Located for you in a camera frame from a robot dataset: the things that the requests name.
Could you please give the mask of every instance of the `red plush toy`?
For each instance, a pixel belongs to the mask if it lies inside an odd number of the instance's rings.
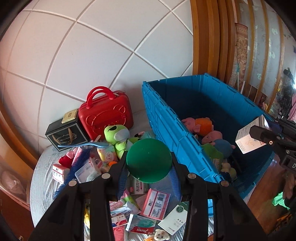
[[[72,167],[72,162],[73,162],[73,159],[74,159],[74,156],[77,152],[78,148],[75,147],[73,150],[71,151],[68,151],[67,154],[65,156],[62,156],[60,159],[59,159],[59,163],[66,167],[66,168],[71,168]]]

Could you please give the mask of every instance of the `barcode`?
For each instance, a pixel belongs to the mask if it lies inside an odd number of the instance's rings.
[[[159,193],[157,200],[158,200],[158,201],[163,201],[164,197],[165,197],[164,194]]]
[[[153,217],[158,217],[158,214],[159,214],[159,210],[158,211],[156,211],[155,209],[153,209],[153,211],[152,211],[152,213],[151,213],[151,216],[153,216]]]

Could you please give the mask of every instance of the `blue brush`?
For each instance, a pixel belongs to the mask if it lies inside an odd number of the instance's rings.
[[[126,188],[127,179],[128,179],[128,169],[125,167],[120,174],[120,178],[118,182],[118,193],[117,193],[118,200],[120,200],[120,197],[123,195],[123,192]]]
[[[56,192],[54,193],[54,199],[59,195],[59,193],[61,192],[61,190],[63,190],[63,188],[68,185],[69,181],[75,179],[75,172],[77,172],[80,168],[83,167],[83,165],[86,163],[86,161],[89,159],[90,157],[90,148],[84,149],[82,150],[82,152],[80,153],[79,157],[77,158],[77,160],[75,161],[75,163],[73,164],[73,166],[70,169],[69,174],[67,175],[67,177],[65,178],[65,181],[63,184],[61,184],[59,186],[59,188],[56,190]]]
[[[58,145],[58,147],[80,147],[80,146],[96,146],[99,148],[105,148],[109,146],[109,143],[106,142],[87,142],[87,143],[82,143],[82,144],[77,144],[77,145]]]
[[[180,186],[177,172],[174,167],[172,167],[171,170],[169,171],[169,176],[170,176],[170,181],[172,183],[172,189],[174,191],[175,197],[180,202],[182,198],[181,186]]]

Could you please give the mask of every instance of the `metal screw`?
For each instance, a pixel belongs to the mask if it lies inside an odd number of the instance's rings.
[[[221,181],[221,185],[224,187],[228,187],[229,186],[229,182],[227,182],[226,180]]]
[[[69,186],[70,187],[74,187],[76,184],[77,184],[77,182],[75,180],[69,181]]]
[[[104,174],[102,174],[102,178],[103,179],[108,179],[108,178],[110,178],[111,177],[111,175],[109,174],[109,173],[104,173]]]
[[[191,173],[188,174],[188,178],[195,179],[196,178],[196,174],[191,172]]]

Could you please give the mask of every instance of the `suitcase handle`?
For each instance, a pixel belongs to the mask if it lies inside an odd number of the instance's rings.
[[[93,88],[89,94],[87,95],[87,101],[86,101],[86,108],[90,109],[92,108],[93,104],[92,104],[92,100],[94,98],[95,95],[99,94],[99,93],[105,93],[109,96],[110,100],[113,100],[116,98],[116,95],[107,87],[105,86],[98,86]]]
[[[104,93],[106,93],[109,97],[112,96],[112,91],[111,91],[109,88],[107,88],[107,87],[105,87],[105,86],[97,86],[97,87],[93,88],[93,89],[88,93],[87,98],[86,98],[86,101],[90,98],[90,96],[94,93],[95,90],[104,90],[104,91],[105,91]]]

